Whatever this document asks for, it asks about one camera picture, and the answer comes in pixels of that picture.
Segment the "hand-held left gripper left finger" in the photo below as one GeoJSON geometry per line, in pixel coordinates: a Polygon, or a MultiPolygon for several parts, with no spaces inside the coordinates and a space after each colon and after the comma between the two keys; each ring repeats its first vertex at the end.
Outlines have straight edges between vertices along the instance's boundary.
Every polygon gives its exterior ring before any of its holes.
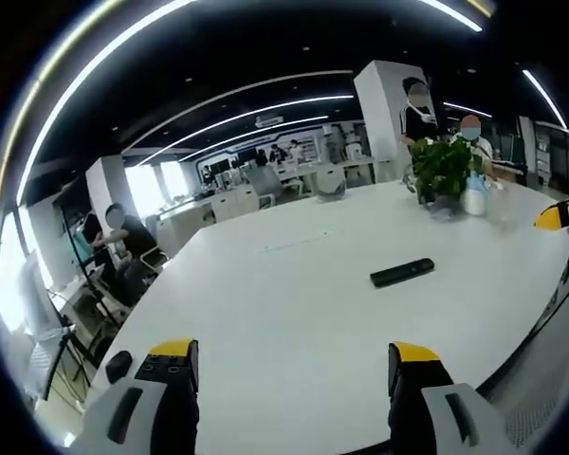
{"type": "Polygon", "coordinates": [[[194,448],[199,406],[198,341],[155,346],[129,370],[133,357],[120,351],[105,365],[109,388],[87,409],[75,448],[194,448]]]}

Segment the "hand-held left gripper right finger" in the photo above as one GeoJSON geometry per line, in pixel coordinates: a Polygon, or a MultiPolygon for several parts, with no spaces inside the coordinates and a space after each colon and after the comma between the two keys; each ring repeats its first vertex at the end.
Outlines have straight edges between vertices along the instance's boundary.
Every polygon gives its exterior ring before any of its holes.
{"type": "Polygon", "coordinates": [[[507,450],[503,417],[466,383],[455,383],[430,349],[389,345],[388,425],[393,450],[507,450]]]}

